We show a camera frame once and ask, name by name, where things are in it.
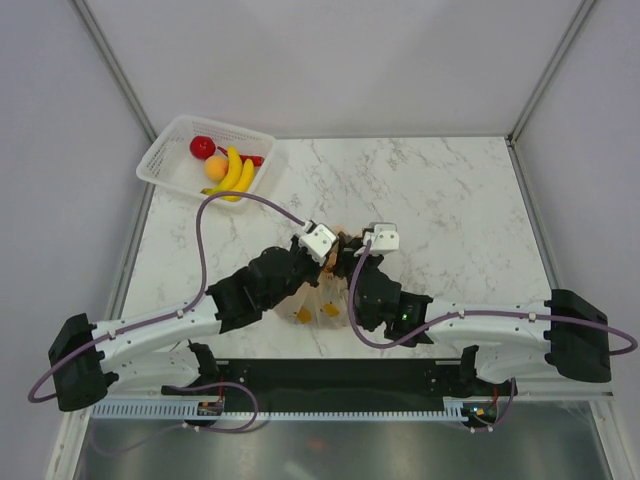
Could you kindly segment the peach banana-print plastic bag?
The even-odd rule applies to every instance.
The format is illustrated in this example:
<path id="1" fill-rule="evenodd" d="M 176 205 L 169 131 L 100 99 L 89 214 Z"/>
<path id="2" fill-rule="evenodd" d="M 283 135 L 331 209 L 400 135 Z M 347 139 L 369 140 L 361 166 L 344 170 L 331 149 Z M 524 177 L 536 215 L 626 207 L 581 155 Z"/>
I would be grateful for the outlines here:
<path id="1" fill-rule="evenodd" d="M 318 279 L 317 286 L 304 283 L 293 296 L 285 298 L 275 307 L 276 314 L 290 324 L 308 325 L 317 329 L 339 329 L 349 323 L 347 313 L 348 286 L 344 278 L 335 275 L 341 242 L 360 239 L 350 235 L 343 226 L 334 225 L 331 230 L 338 242 L 331 248 L 328 260 Z"/>

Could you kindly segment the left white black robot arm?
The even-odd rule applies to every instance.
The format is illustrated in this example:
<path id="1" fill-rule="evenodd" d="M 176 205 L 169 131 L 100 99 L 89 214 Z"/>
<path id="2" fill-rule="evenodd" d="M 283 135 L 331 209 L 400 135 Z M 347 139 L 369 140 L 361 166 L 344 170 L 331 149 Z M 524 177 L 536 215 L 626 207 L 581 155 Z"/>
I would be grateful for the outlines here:
<path id="1" fill-rule="evenodd" d="M 68 318 L 49 348 L 55 399 L 73 412 L 106 397 L 117 365 L 184 340 L 220 335 L 262 319 L 304 284 L 317 285 L 338 237 L 321 231 L 270 247 L 190 302 L 145 320 Z"/>

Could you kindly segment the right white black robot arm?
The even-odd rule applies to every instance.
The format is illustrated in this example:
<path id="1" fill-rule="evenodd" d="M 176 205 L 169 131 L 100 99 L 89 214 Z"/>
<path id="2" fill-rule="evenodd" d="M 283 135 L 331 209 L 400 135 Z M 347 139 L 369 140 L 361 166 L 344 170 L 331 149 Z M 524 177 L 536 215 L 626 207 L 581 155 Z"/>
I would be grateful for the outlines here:
<path id="1" fill-rule="evenodd" d="M 611 380 L 608 320 L 571 290 L 548 300 L 482 306 L 403 289 L 379 265 L 370 242 L 342 234 L 334 273 L 347 281 L 347 313 L 360 341 L 378 350 L 419 344 L 455 350 L 458 385 L 480 394 L 518 377 L 557 372 L 569 380 Z"/>

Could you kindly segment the fake yellow banana bunch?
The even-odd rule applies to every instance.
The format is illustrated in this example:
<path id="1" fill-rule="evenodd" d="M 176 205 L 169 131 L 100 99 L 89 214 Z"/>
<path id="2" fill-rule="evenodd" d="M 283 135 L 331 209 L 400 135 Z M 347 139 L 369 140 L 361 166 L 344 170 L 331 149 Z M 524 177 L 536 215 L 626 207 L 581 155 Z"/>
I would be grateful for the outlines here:
<path id="1" fill-rule="evenodd" d="M 203 188 L 200 193 L 202 195 L 213 195 L 224 191 L 247 193 L 256 175 L 256 167 L 248 160 L 243 162 L 235 146 L 228 147 L 229 169 L 226 177 L 220 182 L 215 183 L 214 187 Z"/>

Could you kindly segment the fake red chili pepper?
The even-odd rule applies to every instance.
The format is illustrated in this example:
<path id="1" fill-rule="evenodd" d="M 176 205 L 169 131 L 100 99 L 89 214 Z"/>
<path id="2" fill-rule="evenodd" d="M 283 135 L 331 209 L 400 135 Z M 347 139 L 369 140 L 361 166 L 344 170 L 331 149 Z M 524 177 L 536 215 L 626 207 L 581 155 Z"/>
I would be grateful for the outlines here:
<path id="1" fill-rule="evenodd" d="M 223 156 L 225 156 L 225 157 L 227 157 L 227 156 L 228 156 L 228 150 L 227 150 L 227 149 L 225 149 L 225 148 L 223 148 L 223 147 L 218 146 L 218 147 L 217 147 L 217 150 L 218 150 L 218 151 L 219 151 Z M 263 157 L 261 157 L 261 156 L 257 156 L 257 155 L 246 155 L 246 154 L 240 154 L 240 155 L 239 155 L 239 157 L 240 157 L 240 159 L 241 159 L 243 162 L 246 162 L 246 161 L 250 160 L 250 161 L 254 164 L 254 166 L 255 166 L 255 167 L 261 167 L 261 166 L 263 165 L 263 163 L 264 163 L 264 158 L 263 158 Z"/>

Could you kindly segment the fake orange fruit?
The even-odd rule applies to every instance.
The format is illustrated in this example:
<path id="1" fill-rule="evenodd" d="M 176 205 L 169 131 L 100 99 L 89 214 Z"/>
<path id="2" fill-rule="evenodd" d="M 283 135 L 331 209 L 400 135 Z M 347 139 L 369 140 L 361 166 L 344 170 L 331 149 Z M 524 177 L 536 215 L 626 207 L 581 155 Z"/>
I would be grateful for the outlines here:
<path id="1" fill-rule="evenodd" d="M 214 183 L 220 183 L 227 175 L 229 160 L 224 156 L 213 155 L 204 161 L 204 174 Z"/>

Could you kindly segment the white plastic fruit basket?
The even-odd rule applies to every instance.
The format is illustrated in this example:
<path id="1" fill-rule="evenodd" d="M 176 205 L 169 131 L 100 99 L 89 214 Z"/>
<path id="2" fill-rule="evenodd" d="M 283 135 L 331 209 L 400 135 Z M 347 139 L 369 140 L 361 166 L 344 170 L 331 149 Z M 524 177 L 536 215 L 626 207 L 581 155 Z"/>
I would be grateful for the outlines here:
<path id="1" fill-rule="evenodd" d="M 220 154 L 234 146 L 242 156 L 262 159 L 247 191 L 257 192 L 258 186 L 273 163 L 276 139 L 266 133 L 250 130 L 220 121 L 194 115 L 180 115 L 159 134 L 143 155 L 136 168 L 139 179 L 191 200 L 203 201 L 205 188 L 215 183 L 204 173 L 204 162 L 190 151 L 191 141 L 197 136 L 211 138 Z"/>

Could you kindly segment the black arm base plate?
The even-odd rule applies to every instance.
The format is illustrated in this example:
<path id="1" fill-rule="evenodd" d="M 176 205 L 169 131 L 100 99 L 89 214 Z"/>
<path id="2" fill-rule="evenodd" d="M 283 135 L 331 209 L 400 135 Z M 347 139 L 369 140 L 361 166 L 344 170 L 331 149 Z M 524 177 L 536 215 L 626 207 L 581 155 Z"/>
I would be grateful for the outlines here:
<path id="1" fill-rule="evenodd" d="M 253 404 L 233 387 L 245 386 L 259 411 L 346 412 L 436 410 L 444 399 L 509 397 L 518 393 L 506 380 L 496 385 L 475 377 L 459 361 L 429 359 L 228 359 L 217 362 L 217 375 L 189 382 L 206 386 L 205 396 L 223 395 L 232 411 L 252 411 Z"/>

